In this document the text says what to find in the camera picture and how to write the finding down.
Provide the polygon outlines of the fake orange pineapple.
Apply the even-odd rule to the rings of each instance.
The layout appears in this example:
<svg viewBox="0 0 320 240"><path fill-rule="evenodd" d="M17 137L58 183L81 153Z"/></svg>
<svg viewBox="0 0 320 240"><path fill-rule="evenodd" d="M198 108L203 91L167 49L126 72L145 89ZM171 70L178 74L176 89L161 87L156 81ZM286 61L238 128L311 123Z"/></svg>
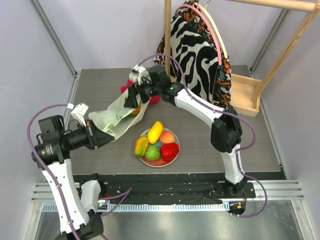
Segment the fake orange pineapple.
<svg viewBox="0 0 320 240"><path fill-rule="evenodd" d="M122 120L131 120L134 119L141 111L141 107L137 107L134 110L128 111L123 117Z"/></svg>

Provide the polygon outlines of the translucent plastic bag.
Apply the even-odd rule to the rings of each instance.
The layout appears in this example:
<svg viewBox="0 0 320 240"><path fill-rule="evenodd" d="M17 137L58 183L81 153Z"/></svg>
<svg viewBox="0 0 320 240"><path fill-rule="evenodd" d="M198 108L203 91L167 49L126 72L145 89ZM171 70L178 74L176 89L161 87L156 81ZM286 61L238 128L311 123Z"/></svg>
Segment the translucent plastic bag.
<svg viewBox="0 0 320 240"><path fill-rule="evenodd" d="M112 102L106 110L94 111L88 114L90 120L97 126L101 131L111 135L115 140L119 139L127 130L142 120L149 101L142 103L140 97L137 97L140 113L130 120L122 120L122 117L130 110L135 108L125 108L124 103L128 97L128 90L126 89L114 102Z"/></svg>

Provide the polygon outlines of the fake yellow fruit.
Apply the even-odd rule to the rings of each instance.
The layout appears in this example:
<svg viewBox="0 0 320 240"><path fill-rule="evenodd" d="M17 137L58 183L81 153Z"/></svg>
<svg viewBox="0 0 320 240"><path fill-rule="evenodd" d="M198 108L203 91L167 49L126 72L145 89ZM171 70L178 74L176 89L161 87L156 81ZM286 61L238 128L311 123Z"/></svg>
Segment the fake yellow fruit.
<svg viewBox="0 0 320 240"><path fill-rule="evenodd" d="M147 133L147 138L149 143L155 144L159 140L163 131L164 131L164 126L162 122L157 120Z"/></svg>

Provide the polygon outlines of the fake orange green mango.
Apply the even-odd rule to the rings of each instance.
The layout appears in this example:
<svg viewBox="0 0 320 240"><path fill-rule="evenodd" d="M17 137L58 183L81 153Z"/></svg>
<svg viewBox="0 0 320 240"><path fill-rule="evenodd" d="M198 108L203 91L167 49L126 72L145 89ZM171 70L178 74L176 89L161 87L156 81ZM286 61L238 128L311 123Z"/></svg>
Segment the fake orange green mango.
<svg viewBox="0 0 320 240"><path fill-rule="evenodd" d="M135 142L134 154L136 157L141 158L145 155L145 152L149 146L149 140L147 136L140 136Z"/></svg>

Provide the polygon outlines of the fake peach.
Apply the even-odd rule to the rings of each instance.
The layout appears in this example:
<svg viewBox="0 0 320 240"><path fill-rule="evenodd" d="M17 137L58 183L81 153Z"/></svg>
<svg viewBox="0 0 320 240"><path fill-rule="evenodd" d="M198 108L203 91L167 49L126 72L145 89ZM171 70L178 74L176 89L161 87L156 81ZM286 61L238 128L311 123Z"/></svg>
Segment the fake peach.
<svg viewBox="0 0 320 240"><path fill-rule="evenodd" d="M160 135L159 140L162 144L170 144L176 142L176 137L170 130L165 130Z"/></svg>

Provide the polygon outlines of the fake green custard apple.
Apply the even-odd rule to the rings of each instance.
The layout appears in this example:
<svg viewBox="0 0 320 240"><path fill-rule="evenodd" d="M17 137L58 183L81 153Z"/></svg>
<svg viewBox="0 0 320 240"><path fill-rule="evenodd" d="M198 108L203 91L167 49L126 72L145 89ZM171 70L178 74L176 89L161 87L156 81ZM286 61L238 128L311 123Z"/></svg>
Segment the fake green custard apple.
<svg viewBox="0 0 320 240"><path fill-rule="evenodd" d="M155 146L150 146L147 148L144 157L149 162L154 162L158 160L161 156L160 150Z"/></svg>

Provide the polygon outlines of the fake red fruit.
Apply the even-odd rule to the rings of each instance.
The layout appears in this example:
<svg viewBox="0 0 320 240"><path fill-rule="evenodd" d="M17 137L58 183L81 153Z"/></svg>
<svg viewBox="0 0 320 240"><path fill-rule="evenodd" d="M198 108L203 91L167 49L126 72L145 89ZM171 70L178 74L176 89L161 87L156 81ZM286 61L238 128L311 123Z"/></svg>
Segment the fake red fruit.
<svg viewBox="0 0 320 240"><path fill-rule="evenodd" d="M178 155L179 151L179 146L174 142L164 144L160 147L160 153L165 162L172 162Z"/></svg>

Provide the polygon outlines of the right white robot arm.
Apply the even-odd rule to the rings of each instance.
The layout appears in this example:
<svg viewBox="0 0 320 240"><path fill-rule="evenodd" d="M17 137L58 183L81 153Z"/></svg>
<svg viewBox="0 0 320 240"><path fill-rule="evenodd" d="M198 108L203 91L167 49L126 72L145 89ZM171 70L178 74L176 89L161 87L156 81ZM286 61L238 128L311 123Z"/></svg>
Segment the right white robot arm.
<svg viewBox="0 0 320 240"><path fill-rule="evenodd" d="M133 84L128 87L124 107L137 108L138 102L146 103L151 97L159 96L163 101L190 112L210 127L210 142L221 153L223 160L226 193L233 198L242 194L247 179L240 157L242 128L237 112L232 108L224 110L211 105L182 83L171 82L161 65L150 69L136 65L129 79Z"/></svg>

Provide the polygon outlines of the red folded cloth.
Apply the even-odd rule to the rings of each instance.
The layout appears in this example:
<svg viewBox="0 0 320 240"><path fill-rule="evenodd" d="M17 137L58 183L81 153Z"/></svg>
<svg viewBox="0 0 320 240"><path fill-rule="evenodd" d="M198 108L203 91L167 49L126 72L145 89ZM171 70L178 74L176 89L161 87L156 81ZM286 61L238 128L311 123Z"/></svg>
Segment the red folded cloth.
<svg viewBox="0 0 320 240"><path fill-rule="evenodd" d="M122 87L120 88L121 94L123 94L123 93L125 92L125 90L126 90L129 86L131 86L131 85L133 85L133 84L134 84L133 81L128 80L128 81L127 81L127 84L124 85L124 86L122 86ZM160 101L160 99L161 99L161 98L160 98L159 96L152 96L152 97L150 98L149 104L150 104L150 105L155 105L155 104L157 104L157 103Z"/></svg>

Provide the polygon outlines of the red and teal plate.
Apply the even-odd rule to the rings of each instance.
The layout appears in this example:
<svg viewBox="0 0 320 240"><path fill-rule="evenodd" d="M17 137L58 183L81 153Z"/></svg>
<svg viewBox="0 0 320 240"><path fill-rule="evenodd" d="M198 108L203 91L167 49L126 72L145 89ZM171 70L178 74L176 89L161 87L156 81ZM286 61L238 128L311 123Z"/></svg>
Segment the red and teal plate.
<svg viewBox="0 0 320 240"><path fill-rule="evenodd" d="M148 129L146 129L145 131L143 131L143 132L139 135L139 137L142 137L142 136L147 137L149 130L150 130L150 128L148 128ZM177 151L176 155L171 159L171 161L165 161L165 160L163 160L163 157L162 157L161 154L160 154L160 157L159 157L157 160L155 160L155 161L148 161L144 156L143 156L143 157L139 157L139 159L140 159L144 164L146 164L147 166L150 166L150 167L153 167L153 168L162 168L162 167L166 167L166 166L170 165L171 163L173 163L173 162L177 159L177 157L178 157L178 155L179 155L179 153L180 153L180 141L179 141L177 135L176 135L173 131L171 131L170 129L164 127L164 132L171 132L171 133L172 133L172 135L173 135L174 138L175 138L175 141L174 141L174 142L175 142L175 144L176 144L177 147L178 147L178 151ZM149 144L149 146L155 146L159 151L160 151L160 148L161 148L163 145L164 145L164 143L162 143L162 142L160 141L160 139L159 139L155 144Z"/></svg>

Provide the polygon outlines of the orange grey patterned garment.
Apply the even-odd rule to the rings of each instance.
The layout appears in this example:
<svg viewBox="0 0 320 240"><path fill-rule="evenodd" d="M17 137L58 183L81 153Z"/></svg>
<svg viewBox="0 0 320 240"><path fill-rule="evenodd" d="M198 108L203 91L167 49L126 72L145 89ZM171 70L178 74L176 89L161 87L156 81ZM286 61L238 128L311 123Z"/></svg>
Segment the orange grey patterned garment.
<svg viewBox="0 0 320 240"><path fill-rule="evenodd" d="M191 1L186 1L184 4L196 7ZM188 7L184 7L180 8L177 14L174 14L174 16L181 16L185 21L187 21L187 23L189 23L191 27L204 38L205 41L207 41L212 47L214 47L217 52L210 31L195 11ZM231 67L229 60L224 57L222 50L221 58L222 65L218 65L217 68L217 77L214 82L213 93L215 95L215 99L223 104L221 108L228 109L229 107L231 107ZM175 78L176 81L181 82L182 73L184 72L181 67L176 67L174 63L170 64L170 75Z"/></svg>

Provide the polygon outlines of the pink hanger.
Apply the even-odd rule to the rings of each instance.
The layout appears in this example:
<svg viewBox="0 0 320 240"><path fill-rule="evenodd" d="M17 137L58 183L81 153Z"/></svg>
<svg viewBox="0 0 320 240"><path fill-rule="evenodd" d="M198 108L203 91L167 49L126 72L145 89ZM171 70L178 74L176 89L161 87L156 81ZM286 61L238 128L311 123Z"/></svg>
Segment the pink hanger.
<svg viewBox="0 0 320 240"><path fill-rule="evenodd" d="M203 20L203 22L205 23L205 25L207 26L207 29L209 30L210 32L210 35L213 39L213 42L214 42L214 45L216 47L216 50L217 50L217 57L218 57L218 64L221 66L222 65L222 54L221 54L221 49L220 49L220 46L219 46L219 42L218 42L218 39L215 35L215 31L213 30L211 24L209 23L209 21L207 20L207 18L202 14L202 12L200 12L200 10L192 5L188 5L188 4L183 4L181 6L179 6L176 11L175 11L175 14L178 13L179 9L181 8L190 8L191 10L193 10L194 12L196 12L199 17Z"/></svg>

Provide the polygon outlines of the wooden clothes rack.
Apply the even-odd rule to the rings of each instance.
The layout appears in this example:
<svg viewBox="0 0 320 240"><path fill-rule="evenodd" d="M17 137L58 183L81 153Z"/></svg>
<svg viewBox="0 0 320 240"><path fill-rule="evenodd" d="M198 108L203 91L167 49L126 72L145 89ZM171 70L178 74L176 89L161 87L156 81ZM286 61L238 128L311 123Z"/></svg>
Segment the wooden clothes rack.
<svg viewBox="0 0 320 240"><path fill-rule="evenodd" d="M274 62L263 80L246 77L238 74L232 74L232 105L240 114L255 117L260 109L261 93L273 78L277 70L285 61L287 56L299 42L305 31L309 28L313 20L320 12L320 1L315 2L302 0L229 0L232 2L258 5L264 7L279 8L284 10L306 12L304 18L300 22L292 34L290 40ZM171 50L171 0L164 0L164 33L165 33L165 53L170 54Z"/></svg>

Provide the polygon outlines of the cream hanger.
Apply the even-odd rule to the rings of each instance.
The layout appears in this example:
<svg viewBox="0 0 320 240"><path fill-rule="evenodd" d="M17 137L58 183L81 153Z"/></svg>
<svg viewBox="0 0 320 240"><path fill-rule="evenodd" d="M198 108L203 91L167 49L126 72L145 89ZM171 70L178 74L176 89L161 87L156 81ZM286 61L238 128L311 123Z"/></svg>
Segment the cream hanger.
<svg viewBox="0 0 320 240"><path fill-rule="evenodd" d="M213 20L212 16L209 14L209 12L207 11L207 3L205 5L205 7L203 7L201 4L199 3L195 3L195 5L197 6L197 8L200 8L200 10L205 14L206 18L210 21L210 24L211 26L213 27L213 30L215 32L215 35L220 43L220 47L222 49L222 52L223 52L223 55L224 55L224 58L227 59L228 58L228 53L227 53L227 50L226 50L226 47L225 47L225 44L223 42L223 39L221 37L221 34L218 30L218 27L215 23L215 21Z"/></svg>

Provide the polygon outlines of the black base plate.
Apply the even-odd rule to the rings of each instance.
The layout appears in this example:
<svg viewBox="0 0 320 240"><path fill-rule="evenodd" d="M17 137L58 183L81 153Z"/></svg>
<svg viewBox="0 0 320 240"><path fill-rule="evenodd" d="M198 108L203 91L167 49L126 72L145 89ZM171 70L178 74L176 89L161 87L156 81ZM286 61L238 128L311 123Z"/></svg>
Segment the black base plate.
<svg viewBox="0 0 320 240"><path fill-rule="evenodd" d="M220 204L231 197L223 173L105 174L99 178L109 196L130 190L126 205Z"/></svg>

